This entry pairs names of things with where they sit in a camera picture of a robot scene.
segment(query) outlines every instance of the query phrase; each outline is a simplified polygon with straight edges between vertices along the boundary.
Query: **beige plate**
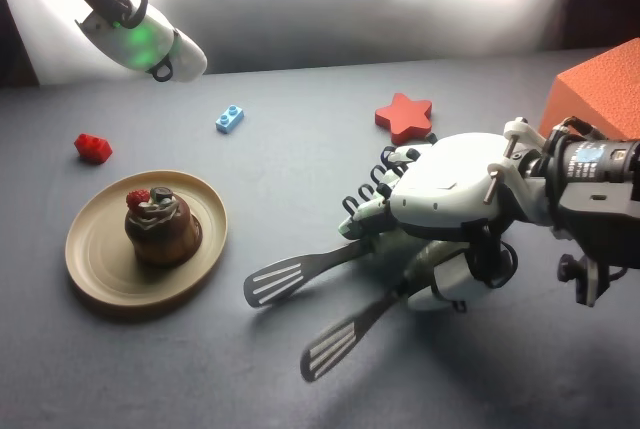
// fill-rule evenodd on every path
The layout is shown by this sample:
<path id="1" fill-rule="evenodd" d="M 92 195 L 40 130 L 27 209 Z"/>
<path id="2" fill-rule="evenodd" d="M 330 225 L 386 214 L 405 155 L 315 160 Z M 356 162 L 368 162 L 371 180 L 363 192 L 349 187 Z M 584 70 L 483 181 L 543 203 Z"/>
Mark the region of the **beige plate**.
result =
<path id="1" fill-rule="evenodd" d="M 155 186 L 171 188 L 191 208 L 202 226 L 195 255 L 172 269 L 140 264 L 124 232 L 126 195 Z M 114 312 L 158 309 L 190 293 L 211 271 L 227 238 L 227 215 L 218 194 L 204 181 L 175 171 L 143 172 L 112 184 L 76 216 L 65 247 L 75 285 Z"/>

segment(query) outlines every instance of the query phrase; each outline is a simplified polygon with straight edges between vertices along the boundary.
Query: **green light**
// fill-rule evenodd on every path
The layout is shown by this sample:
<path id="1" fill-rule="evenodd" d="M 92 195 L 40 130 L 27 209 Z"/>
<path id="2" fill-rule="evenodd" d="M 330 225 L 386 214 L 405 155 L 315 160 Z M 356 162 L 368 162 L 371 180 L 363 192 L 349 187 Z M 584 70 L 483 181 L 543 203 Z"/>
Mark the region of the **green light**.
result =
<path id="1" fill-rule="evenodd" d="M 146 24 L 141 24 L 129 31 L 129 44 L 139 46 L 153 42 L 153 31 Z"/>
<path id="2" fill-rule="evenodd" d="M 156 63 L 156 54 L 153 51 L 139 52 L 129 59 L 129 63 L 134 67 L 148 68 Z"/>

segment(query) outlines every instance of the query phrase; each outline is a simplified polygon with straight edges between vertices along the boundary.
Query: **white backdrop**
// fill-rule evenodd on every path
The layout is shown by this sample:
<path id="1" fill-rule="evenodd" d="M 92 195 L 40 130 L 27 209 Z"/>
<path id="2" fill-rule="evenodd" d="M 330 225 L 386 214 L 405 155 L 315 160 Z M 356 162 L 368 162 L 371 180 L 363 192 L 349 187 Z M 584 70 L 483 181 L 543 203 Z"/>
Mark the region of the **white backdrop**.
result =
<path id="1" fill-rule="evenodd" d="M 217 25 L 217 20 L 226 18 L 229 26 L 234 27 L 231 19 L 241 18 L 247 11 L 255 11 L 256 5 L 266 13 L 273 9 L 279 14 L 277 20 L 269 19 L 265 27 L 270 34 L 282 33 L 291 38 L 296 21 L 306 21 L 307 25 L 324 27 L 323 23 L 332 20 L 332 4 L 339 6 L 339 0 L 322 1 L 308 13 L 305 0 L 287 0 L 285 11 L 279 8 L 278 1 L 233 0 L 227 14 L 221 7 L 207 7 L 211 0 L 151 0 L 157 1 L 160 8 L 171 18 L 177 27 L 189 26 L 194 40 L 203 46 L 215 66 L 216 47 L 223 44 L 227 49 L 237 44 L 241 48 L 251 47 L 242 40 L 242 31 L 231 30 L 228 34 L 217 34 L 221 40 L 208 40 Z M 172 7 L 172 1 L 181 7 Z M 41 84 L 59 84 L 76 81 L 134 77 L 134 74 L 95 49 L 76 27 L 74 20 L 82 20 L 89 7 L 82 0 L 8 0 L 12 14 L 20 31 L 29 58 Z M 394 20 L 406 19 L 405 25 L 411 26 L 411 34 L 424 35 L 412 41 L 411 51 L 415 56 L 428 57 L 467 57 L 492 54 L 512 54 L 554 48 L 557 33 L 554 22 L 558 21 L 561 0 L 391 0 L 385 8 L 372 8 L 392 14 Z M 371 18 L 356 11 L 347 15 L 335 14 L 336 31 L 352 32 L 351 36 L 369 43 L 385 44 L 389 32 L 371 28 Z"/>

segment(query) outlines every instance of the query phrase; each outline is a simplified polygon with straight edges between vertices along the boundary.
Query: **chocolate cupcake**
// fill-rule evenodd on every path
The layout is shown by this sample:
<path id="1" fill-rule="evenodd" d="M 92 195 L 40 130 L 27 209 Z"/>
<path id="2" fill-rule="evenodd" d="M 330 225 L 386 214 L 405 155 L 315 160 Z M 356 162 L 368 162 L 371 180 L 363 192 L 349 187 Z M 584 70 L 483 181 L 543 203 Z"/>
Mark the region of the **chocolate cupcake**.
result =
<path id="1" fill-rule="evenodd" d="M 127 195 L 124 229 L 138 260 L 171 267 L 189 260 L 200 247 L 202 229 L 188 204 L 166 187 Z"/>

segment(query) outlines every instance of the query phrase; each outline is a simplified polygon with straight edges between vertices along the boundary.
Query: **orange box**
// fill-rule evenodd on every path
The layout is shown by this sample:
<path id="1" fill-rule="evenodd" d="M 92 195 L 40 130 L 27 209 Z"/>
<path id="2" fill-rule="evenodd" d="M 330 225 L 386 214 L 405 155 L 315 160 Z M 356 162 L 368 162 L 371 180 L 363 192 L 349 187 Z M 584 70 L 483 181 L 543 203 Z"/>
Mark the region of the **orange box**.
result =
<path id="1" fill-rule="evenodd" d="M 576 116 L 612 139 L 640 138 L 640 38 L 559 74 L 539 132 Z"/>

